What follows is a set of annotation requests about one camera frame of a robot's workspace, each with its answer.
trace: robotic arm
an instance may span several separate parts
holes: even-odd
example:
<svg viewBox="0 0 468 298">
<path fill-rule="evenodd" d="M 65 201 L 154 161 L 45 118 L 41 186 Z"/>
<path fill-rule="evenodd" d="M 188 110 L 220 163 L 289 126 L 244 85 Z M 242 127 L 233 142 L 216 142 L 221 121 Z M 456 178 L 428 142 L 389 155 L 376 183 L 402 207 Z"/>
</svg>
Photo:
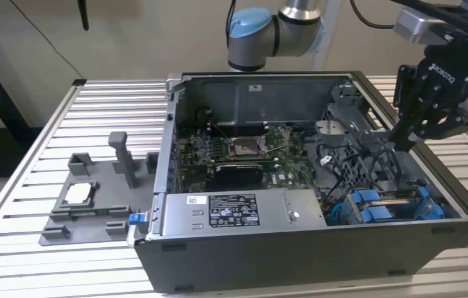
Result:
<svg viewBox="0 0 468 298">
<path fill-rule="evenodd" d="M 390 1 L 404 5 L 397 23 L 377 28 L 393 29 L 409 42 L 428 45 L 420 64 L 402 65 L 397 75 L 398 122 L 390 141 L 396 150 L 408 151 L 424 139 L 468 132 L 468 0 L 460 6 Z M 268 56 L 309 53 L 320 42 L 321 28 L 317 0 L 286 0 L 277 16 L 256 8 L 236 12 L 226 23 L 232 69 L 256 71 Z"/>
<path fill-rule="evenodd" d="M 394 31 L 426 44 L 417 66 L 398 68 L 392 130 L 394 149 L 408 151 L 424 139 L 468 132 L 468 0 L 440 7 L 421 1 L 393 0 L 404 8 Z"/>
</svg>

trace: aluminum extrusion table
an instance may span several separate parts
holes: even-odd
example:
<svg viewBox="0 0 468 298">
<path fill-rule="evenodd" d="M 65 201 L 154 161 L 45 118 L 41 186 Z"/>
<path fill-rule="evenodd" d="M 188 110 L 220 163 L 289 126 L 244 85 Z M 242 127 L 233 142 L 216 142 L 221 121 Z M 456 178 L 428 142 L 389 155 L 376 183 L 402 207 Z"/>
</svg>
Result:
<svg viewBox="0 0 468 298">
<path fill-rule="evenodd" d="M 370 77 L 390 101 L 393 76 Z M 73 152 L 114 160 L 113 130 L 134 157 L 160 149 L 165 80 L 73 86 L 0 194 L 0 297 L 160 297 L 125 242 L 38 245 Z M 428 141 L 468 188 L 468 134 Z M 468 297 L 468 247 L 444 251 L 413 276 L 209 292 L 204 297 Z"/>
</svg>

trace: warning label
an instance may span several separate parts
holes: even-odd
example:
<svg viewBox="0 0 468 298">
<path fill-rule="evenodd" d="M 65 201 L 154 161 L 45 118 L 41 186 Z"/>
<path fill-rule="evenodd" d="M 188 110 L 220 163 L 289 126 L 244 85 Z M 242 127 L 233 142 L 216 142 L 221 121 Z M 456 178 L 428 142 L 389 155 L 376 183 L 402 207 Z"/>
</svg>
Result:
<svg viewBox="0 0 468 298">
<path fill-rule="evenodd" d="M 258 225 L 256 195 L 209 196 L 209 225 L 213 228 Z"/>
</svg>

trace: wall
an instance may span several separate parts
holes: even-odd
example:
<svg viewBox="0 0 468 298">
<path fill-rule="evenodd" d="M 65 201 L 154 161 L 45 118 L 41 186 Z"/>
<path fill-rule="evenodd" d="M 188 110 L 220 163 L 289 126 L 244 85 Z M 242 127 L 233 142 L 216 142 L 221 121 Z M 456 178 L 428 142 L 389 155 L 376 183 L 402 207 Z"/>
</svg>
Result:
<svg viewBox="0 0 468 298">
<path fill-rule="evenodd" d="M 76 0 L 14 0 L 88 79 L 164 78 L 182 71 L 225 71 L 228 0 L 88 1 L 90 30 L 82 31 Z M 277 10 L 282 0 L 238 0 L 237 8 Z M 357 0 L 364 15 L 390 23 L 397 5 Z M 342 1 L 328 70 L 393 74 L 421 48 L 394 33 L 366 28 Z M 312 57 L 269 58 L 266 70 L 309 70 Z M 0 0 L 0 80 L 32 125 L 44 125 L 77 74 L 13 5 Z"/>
</svg>

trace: white label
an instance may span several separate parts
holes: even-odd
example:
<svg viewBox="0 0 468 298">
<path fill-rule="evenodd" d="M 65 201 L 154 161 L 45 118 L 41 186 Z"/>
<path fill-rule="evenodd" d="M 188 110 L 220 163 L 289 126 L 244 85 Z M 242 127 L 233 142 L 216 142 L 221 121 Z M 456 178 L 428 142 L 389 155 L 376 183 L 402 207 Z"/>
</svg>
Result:
<svg viewBox="0 0 468 298">
<path fill-rule="evenodd" d="M 186 204 L 188 205 L 205 205 L 208 202 L 206 196 L 189 196 L 186 197 Z"/>
<path fill-rule="evenodd" d="M 330 162 L 330 156 L 325 155 L 324 158 L 320 160 L 320 166 L 324 166 L 328 162 Z"/>
<path fill-rule="evenodd" d="M 260 92 L 262 89 L 261 85 L 248 85 L 248 92 Z"/>
</svg>

